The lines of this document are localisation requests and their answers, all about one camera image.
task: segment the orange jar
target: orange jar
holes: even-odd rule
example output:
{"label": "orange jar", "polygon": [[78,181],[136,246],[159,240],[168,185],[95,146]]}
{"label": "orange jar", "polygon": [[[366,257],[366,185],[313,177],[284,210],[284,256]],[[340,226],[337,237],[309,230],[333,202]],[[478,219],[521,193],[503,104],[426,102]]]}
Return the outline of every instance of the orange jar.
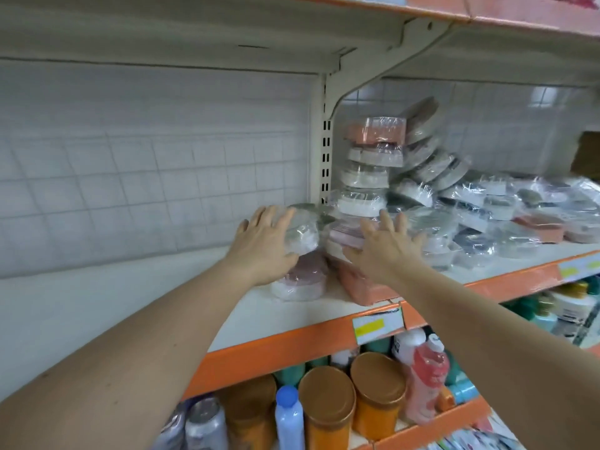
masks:
{"label": "orange jar", "polygon": [[271,450],[275,430],[275,378],[268,374],[215,393],[223,409],[231,448]]}
{"label": "orange jar", "polygon": [[313,368],[298,385],[308,450],[348,450],[356,392],[342,371]]}
{"label": "orange jar", "polygon": [[406,402],[402,365],[381,353],[365,352],[352,363],[350,377],[357,392],[352,428],[369,440],[392,436]]}

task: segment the shelf bracket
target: shelf bracket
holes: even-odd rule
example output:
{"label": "shelf bracket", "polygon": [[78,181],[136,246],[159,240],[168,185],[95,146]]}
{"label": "shelf bracket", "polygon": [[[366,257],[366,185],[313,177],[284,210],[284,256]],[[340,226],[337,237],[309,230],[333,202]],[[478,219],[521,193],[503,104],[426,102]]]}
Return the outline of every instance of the shelf bracket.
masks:
{"label": "shelf bracket", "polygon": [[357,48],[340,58],[340,69],[326,77],[325,119],[347,94],[381,77],[390,69],[423,52],[446,34],[450,22],[419,17],[404,24],[400,44],[381,49]]}

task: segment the brown lid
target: brown lid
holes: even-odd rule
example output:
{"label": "brown lid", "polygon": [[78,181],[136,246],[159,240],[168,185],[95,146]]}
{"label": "brown lid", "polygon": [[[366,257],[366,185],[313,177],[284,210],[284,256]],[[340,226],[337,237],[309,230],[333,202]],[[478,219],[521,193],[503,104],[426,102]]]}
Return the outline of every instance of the brown lid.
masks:
{"label": "brown lid", "polygon": [[229,423],[248,424],[260,420],[275,401],[277,386],[271,374],[245,380],[215,393]]}
{"label": "brown lid", "polygon": [[356,403],[354,385],[334,367],[310,370],[298,385],[298,395],[304,413],[319,427],[339,429],[352,418]]}
{"label": "brown lid", "polygon": [[350,377],[358,394],[375,406],[394,406],[406,391],[401,364],[378,352],[356,357]]}

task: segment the forearm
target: forearm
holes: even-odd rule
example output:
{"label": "forearm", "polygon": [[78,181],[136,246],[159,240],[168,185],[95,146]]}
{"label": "forearm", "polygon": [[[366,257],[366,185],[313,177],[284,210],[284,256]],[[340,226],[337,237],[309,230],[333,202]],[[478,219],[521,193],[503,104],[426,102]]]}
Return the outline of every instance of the forearm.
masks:
{"label": "forearm", "polygon": [[431,269],[392,284],[529,450],[591,442],[600,425],[594,357]]}
{"label": "forearm", "polygon": [[233,278],[216,264],[11,395],[0,404],[0,448],[150,446],[250,287]]}

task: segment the silver can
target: silver can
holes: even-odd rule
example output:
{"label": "silver can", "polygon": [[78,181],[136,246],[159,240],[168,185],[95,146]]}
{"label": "silver can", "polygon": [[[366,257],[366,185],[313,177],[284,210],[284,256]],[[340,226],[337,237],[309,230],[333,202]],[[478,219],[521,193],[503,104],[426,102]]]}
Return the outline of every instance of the silver can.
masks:
{"label": "silver can", "polygon": [[151,450],[180,450],[185,439],[185,406],[177,405]]}
{"label": "silver can", "polygon": [[188,450],[228,450],[225,412],[216,398],[194,404],[185,422]]}

